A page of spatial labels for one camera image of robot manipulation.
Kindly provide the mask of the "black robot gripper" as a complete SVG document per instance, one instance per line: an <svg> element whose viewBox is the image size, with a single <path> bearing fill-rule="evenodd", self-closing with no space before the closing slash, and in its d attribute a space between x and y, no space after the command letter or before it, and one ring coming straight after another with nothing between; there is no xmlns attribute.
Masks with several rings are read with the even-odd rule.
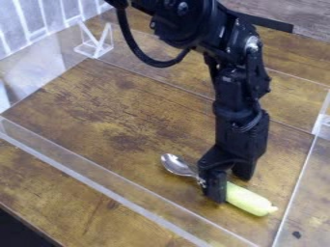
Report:
<svg viewBox="0 0 330 247"><path fill-rule="evenodd" d="M227 173L251 180L257 162L265 154L269 141L270 115L262 109L259 98L270 91L270 79L247 82L245 76L213 74L215 91L215 144L199 161L205 196L218 204L226 202Z"/></svg>

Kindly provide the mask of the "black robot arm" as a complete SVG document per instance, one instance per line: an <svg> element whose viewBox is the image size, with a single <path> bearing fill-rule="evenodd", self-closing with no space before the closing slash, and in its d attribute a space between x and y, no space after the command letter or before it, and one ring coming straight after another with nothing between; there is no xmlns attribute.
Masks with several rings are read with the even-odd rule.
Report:
<svg viewBox="0 0 330 247"><path fill-rule="evenodd" d="M203 55L215 91L215 144L198 162L202 193L222 204L229 196L227 173L251 179L269 141L270 115L259 99L271 91L263 44L245 17L218 0L104 0L116 17L128 48L151 67L169 68L190 51ZM167 61L148 57L134 39L127 8L151 16L150 28L181 53Z"/></svg>

